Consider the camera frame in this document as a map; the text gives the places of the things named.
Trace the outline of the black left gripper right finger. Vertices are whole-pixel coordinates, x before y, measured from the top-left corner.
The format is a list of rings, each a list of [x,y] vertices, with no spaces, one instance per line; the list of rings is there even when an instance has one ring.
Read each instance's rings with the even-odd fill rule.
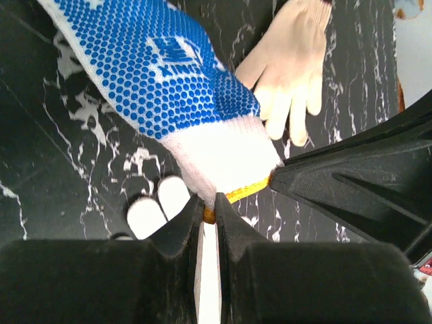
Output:
[[[215,200],[222,323],[424,323],[406,257],[382,243],[272,243]]]

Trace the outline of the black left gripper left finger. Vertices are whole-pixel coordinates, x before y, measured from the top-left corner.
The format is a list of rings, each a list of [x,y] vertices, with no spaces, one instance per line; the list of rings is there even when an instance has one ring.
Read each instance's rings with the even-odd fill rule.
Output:
[[[204,204],[145,240],[28,240],[1,249],[2,323],[195,323]]]

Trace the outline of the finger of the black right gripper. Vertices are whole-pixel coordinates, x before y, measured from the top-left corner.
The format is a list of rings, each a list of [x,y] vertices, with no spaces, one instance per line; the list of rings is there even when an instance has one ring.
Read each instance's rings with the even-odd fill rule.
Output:
[[[431,256],[431,97],[361,134],[286,160],[270,187],[423,262]]]

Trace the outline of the blue dotted white glove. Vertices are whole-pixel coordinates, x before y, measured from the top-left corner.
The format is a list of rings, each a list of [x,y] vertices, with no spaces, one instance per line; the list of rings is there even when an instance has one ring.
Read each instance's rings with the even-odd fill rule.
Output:
[[[267,186],[281,159],[254,95],[218,60],[205,30],[166,1],[42,1],[107,102],[176,159],[213,208]]]

